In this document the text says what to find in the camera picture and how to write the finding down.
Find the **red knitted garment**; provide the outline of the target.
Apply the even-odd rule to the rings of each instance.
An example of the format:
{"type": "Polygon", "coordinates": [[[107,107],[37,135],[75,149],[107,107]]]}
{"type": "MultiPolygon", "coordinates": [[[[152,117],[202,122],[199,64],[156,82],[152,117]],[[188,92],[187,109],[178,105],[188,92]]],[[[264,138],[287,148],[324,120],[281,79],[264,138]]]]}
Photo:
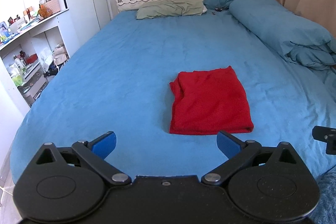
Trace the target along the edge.
{"type": "Polygon", "coordinates": [[[169,133],[216,135],[254,129],[246,92],[231,66],[180,72],[170,83],[174,94],[169,133]]]}

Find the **rolled blue duvet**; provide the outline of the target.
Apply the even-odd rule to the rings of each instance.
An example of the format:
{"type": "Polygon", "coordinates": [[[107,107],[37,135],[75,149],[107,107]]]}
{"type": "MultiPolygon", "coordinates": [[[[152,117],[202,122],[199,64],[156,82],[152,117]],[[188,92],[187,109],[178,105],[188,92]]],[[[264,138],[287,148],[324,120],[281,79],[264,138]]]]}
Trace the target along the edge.
{"type": "Polygon", "coordinates": [[[318,71],[335,65],[335,37],[276,0],[234,0],[229,11],[285,61],[318,71]]]}

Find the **white shelf desk unit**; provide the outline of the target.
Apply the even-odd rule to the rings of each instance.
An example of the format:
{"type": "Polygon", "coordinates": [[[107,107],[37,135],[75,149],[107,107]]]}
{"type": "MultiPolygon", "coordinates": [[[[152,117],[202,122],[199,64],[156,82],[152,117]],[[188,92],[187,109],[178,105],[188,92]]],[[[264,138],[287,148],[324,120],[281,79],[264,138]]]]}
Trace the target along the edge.
{"type": "Polygon", "coordinates": [[[69,57],[80,47],[68,9],[34,24],[1,46],[1,94],[9,98],[9,103],[5,103],[5,106],[17,108],[23,115],[30,109],[7,71],[13,62],[13,55],[19,51],[28,55],[35,53],[38,62],[42,64],[43,50],[48,48],[52,51],[61,42],[64,43],[69,57]]]}

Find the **blue fluffy rug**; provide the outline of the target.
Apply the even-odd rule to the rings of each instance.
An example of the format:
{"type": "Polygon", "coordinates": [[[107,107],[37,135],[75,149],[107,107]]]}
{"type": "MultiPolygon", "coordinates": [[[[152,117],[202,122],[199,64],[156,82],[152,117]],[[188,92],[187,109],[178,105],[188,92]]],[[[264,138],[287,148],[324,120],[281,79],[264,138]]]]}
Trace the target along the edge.
{"type": "Polygon", "coordinates": [[[311,215],[314,223],[335,224],[336,223],[336,170],[329,170],[319,176],[318,186],[320,189],[319,203],[311,215]]]}

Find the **green pillow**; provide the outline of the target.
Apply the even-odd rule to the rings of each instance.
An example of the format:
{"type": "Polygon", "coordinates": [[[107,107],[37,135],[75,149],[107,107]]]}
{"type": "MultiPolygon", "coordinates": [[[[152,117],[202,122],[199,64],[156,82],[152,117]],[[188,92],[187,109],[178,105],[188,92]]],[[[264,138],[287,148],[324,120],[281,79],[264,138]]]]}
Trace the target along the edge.
{"type": "Polygon", "coordinates": [[[168,16],[202,15],[207,8],[202,0],[160,0],[141,6],[136,19],[154,19],[168,16]]]}

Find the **orange plush on shelf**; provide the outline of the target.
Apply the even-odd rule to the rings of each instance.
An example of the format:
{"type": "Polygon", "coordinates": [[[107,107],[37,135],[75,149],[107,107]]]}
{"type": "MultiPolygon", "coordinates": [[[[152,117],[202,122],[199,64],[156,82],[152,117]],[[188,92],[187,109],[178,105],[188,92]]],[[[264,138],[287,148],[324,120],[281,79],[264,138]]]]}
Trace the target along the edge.
{"type": "Polygon", "coordinates": [[[45,5],[40,5],[39,10],[38,10],[38,14],[43,19],[47,19],[47,18],[49,18],[50,16],[53,15],[53,11],[45,5]]]}

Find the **pink basket on shelf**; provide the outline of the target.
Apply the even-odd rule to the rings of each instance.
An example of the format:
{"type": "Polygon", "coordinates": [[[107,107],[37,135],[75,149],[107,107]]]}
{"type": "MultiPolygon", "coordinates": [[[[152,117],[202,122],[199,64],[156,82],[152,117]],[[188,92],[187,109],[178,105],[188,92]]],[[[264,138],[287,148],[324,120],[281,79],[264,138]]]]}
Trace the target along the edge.
{"type": "Polygon", "coordinates": [[[58,0],[50,0],[43,4],[44,7],[50,9],[53,14],[61,11],[60,4],[58,0]]]}

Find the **small dark item on bed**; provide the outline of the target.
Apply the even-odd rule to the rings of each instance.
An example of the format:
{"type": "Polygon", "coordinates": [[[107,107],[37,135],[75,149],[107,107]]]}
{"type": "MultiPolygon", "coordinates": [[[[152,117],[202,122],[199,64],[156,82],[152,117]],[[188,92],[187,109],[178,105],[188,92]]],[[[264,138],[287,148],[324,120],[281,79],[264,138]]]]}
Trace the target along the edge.
{"type": "Polygon", "coordinates": [[[215,15],[217,12],[222,12],[223,9],[220,9],[220,8],[215,8],[211,14],[215,15]]]}

